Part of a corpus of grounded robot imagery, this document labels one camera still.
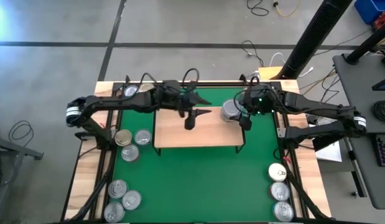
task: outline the keyboard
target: keyboard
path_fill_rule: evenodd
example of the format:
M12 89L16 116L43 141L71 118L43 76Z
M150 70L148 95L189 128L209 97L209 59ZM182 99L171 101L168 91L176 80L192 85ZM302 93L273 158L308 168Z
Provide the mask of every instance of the keyboard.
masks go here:
M379 166L385 167L385 134L377 134L373 139L374 153Z

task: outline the tin can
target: tin can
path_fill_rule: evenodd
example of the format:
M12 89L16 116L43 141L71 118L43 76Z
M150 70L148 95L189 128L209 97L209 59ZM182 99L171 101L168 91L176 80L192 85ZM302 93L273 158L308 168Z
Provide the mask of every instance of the tin can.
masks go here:
M134 210L140 203L141 194L137 190L128 191L122 198L122 204L126 210Z
M293 208L287 202L277 202L272 212L280 222L290 222L294 217Z
M231 117L238 116L241 114L241 105L237 101L234 103L234 99L227 100L221 107L220 117L225 122L232 122Z
M138 159L140 152L138 147L134 144L123 147L122 149L122 159L126 162L134 162Z
M142 93L142 92L148 91L148 90L153 89L153 88L155 88L154 84L152 84L152 83L144 83L144 84L140 85L140 88L138 89L138 92Z
M276 182L282 182L286 179L286 169L282 164L273 163L268 168L269 177Z
M132 135L129 130L123 129L115 134L114 139L118 146L127 146L131 143Z
M129 85L124 90L124 96L130 97L130 96L134 95L137 91L138 91L138 86L136 86L136 85Z
M123 219L124 213L120 202L110 202L104 209L104 218L108 223L117 223Z
M128 191L128 185L124 180L114 180L108 186L108 194L111 198L121 198Z
M290 190L286 184L282 182L275 182L269 187L271 196L278 201L286 201L289 199Z
M135 135L134 135L134 141L140 145L140 146L145 146L148 145L151 142L152 135L151 133L146 130L142 129L139 130Z

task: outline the green mat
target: green mat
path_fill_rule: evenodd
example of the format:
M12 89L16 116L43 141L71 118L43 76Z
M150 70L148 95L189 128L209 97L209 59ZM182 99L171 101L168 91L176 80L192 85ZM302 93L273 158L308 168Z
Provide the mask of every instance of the green mat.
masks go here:
M200 96L221 106L240 88L200 88ZM124 111L121 129L133 134L152 132L153 114ZM127 163L116 155L113 179L123 179L138 190L142 202L126 211L122 222L251 222L275 221L269 195L272 181L269 165L276 162L276 128L271 114L252 117L252 130L245 132L246 145L234 147L162 149L139 147L140 158Z

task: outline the blue bin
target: blue bin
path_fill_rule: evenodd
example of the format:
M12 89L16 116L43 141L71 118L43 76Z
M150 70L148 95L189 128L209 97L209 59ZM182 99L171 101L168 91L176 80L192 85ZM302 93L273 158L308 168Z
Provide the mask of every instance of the blue bin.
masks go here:
M362 20L370 25L385 11L385 0L356 0L354 6Z

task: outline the concrete floor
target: concrete floor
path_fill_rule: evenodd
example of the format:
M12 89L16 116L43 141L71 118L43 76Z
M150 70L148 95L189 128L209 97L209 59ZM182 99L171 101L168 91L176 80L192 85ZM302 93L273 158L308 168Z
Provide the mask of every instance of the concrete floor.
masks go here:
M296 0L281 1L286 13ZM0 0L0 41L107 42L120 0ZM302 0L290 18L270 10L257 17L246 0L128 0L116 42L296 44L319 7L319 0ZM351 5L325 45L336 45L369 27ZM346 45L359 45L370 33ZM26 159L9 199L3 223L48 223L59 221L80 142L76 129L65 125L65 107L76 97L93 93L106 48L104 47L0 47L0 134L6 136L18 120L30 121L35 138L29 147L45 152L44 159ZM258 49L269 65L272 55L291 49ZM345 50L332 50L313 57L307 65L314 71L299 78L300 86L324 77L332 69L332 57ZM281 66L276 57L272 66ZM180 79L188 68L200 70L203 80L234 80L259 66L241 49L121 49L115 48L105 80L139 79L149 72L156 79ZM330 103L347 103L341 93ZM319 100L322 88L307 98ZM333 216L340 220L385 223L385 211L375 210L368 198L353 199L349 175L324 174L325 189Z

